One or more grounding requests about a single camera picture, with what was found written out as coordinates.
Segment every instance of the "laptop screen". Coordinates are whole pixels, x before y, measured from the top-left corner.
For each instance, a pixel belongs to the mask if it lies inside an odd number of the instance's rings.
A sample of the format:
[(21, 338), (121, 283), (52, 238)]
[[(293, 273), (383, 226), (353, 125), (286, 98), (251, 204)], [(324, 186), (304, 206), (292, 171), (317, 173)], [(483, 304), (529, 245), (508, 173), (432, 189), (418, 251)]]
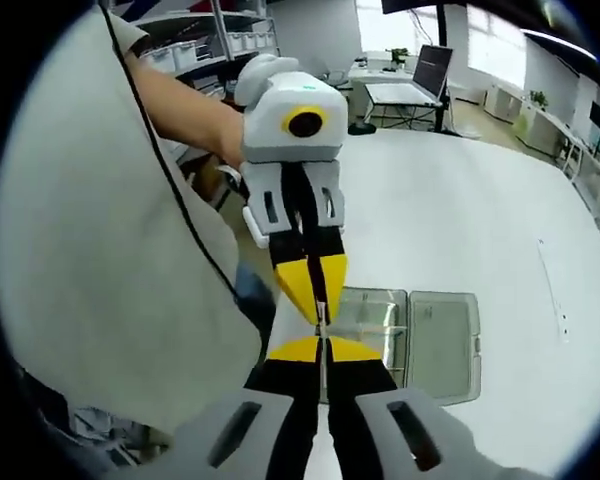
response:
[(446, 47), (424, 45), (420, 50), (413, 82), (436, 98), (440, 98), (453, 50)]

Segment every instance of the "window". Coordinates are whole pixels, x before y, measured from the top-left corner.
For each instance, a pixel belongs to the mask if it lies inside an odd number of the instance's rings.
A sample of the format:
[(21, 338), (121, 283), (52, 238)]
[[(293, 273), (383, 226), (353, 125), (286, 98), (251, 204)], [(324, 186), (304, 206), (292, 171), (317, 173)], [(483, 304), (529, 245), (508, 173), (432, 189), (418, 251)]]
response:
[(515, 25), (476, 7), (467, 7), (469, 67), (524, 88), (527, 43)]
[(356, 0), (356, 9), (363, 52), (407, 48), (418, 55), (422, 45), (438, 44), (436, 7), (383, 15), (382, 0)]

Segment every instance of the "potted plant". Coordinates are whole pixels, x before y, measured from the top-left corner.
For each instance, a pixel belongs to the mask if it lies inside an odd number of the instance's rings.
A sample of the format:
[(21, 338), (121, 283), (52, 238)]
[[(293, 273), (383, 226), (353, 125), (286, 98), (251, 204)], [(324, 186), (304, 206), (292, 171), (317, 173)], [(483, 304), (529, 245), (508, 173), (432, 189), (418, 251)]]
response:
[(406, 48), (392, 48), (391, 50), (387, 50), (387, 52), (391, 52), (391, 65), (394, 68), (404, 65), (409, 56), (409, 50)]
[(529, 93), (529, 98), (531, 99), (532, 103), (535, 103), (542, 109), (543, 112), (546, 112), (546, 108), (549, 106), (549, 101), (542, 90), (531, 90)]

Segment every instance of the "camera lens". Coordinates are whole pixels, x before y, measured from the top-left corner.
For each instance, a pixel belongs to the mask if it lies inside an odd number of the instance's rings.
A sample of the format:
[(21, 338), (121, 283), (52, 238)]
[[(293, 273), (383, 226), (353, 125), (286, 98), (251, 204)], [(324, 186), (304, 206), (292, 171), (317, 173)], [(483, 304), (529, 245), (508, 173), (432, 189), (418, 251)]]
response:
[(289, 133), (294, 137), (312, 137), (322, 128), (322, 118), (317, 113), (304, 112), (296, 115), (289, 122)]

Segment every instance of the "person's arm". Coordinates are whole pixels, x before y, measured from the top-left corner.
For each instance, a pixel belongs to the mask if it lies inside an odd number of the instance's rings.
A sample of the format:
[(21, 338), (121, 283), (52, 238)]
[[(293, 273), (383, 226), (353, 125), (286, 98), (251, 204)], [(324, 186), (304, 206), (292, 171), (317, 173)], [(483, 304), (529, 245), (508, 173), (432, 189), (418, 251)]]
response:
[(238, 169), (242, 156), (242, 114), (175, 78), (125, 56), (142, 103), (158, 134), (217, 154)]

